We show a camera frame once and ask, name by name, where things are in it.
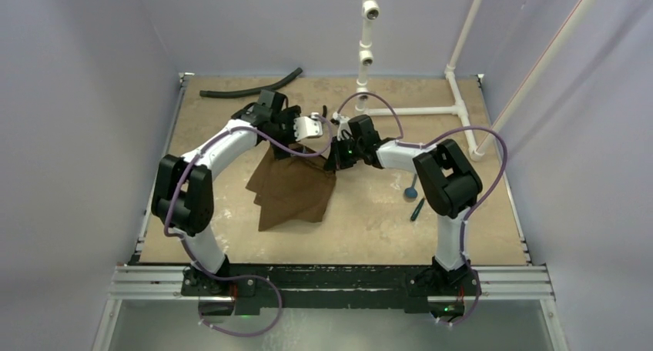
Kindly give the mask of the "brown cloth napkin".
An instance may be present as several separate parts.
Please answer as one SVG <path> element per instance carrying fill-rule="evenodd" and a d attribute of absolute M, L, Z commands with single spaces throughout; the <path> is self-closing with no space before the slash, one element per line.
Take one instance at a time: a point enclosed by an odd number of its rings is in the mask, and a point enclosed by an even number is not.
<path fill-rule="evenodd" d="M 326 161 L 321 155 L 276 159 L 268 148 L 246 184 L 260 207 L 260 232 L 293 220 L 323 221 L 337 181 L 335 172 L 324 169 Z"/>

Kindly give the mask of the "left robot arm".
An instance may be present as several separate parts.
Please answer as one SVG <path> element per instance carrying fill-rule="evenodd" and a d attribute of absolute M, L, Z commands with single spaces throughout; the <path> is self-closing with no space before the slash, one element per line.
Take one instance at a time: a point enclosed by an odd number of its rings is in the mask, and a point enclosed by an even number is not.
<path fill-rule="evenodd" d="M 160 218 L 167 237 L 177 238 L 202 274 L 200 287 L 221 296 L 229 282 L 260 280 L 258 275 L 232 276 L 227 254 L 210 228 L 214 214 L 213 182 L 244 152 L 263 140 L 283 151 L 297 141 L 296 124 L 302 109 L 290 106 L 286 95 L 263 90 L 255 102 L 236 111 L 222 129 L 181 156 L 165 155 L 159 162 L 151 213 Z"/>

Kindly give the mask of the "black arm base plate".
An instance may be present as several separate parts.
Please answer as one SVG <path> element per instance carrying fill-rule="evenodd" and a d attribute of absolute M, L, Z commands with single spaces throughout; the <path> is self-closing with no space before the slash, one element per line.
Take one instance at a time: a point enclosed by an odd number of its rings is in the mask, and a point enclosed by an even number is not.
<path fill-rule="evenodd" d="M 237 315 L 263 308 L 401 309 L 405 313 L 460 316 L 480 291 L 475 270 L 447 272 L 427 265 L 309 265 L 231 263 L 219 280 L 183 270 L 181 294 L 224 302 Z"/>

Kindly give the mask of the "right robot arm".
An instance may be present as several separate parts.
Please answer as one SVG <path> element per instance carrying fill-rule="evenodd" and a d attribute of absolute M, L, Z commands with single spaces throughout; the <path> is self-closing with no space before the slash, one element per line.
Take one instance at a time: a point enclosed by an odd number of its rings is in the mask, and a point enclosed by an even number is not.
<path fill-rule="evenodd" d="M 450 295 L 468 278 L 478 283 L 466 252 L 464 217 L 483 190 L 480 176 L 453 139 L 434 144 L 381 138 L 371 117 L 335 114 L 337 134 L 332 138 L 327 171 L 348 169 L 358 162 L 377 169 L 412 173 L 420 183 L 425 202 L 437 214 L 437 248 L 428 269 L 434 288 Z"/>

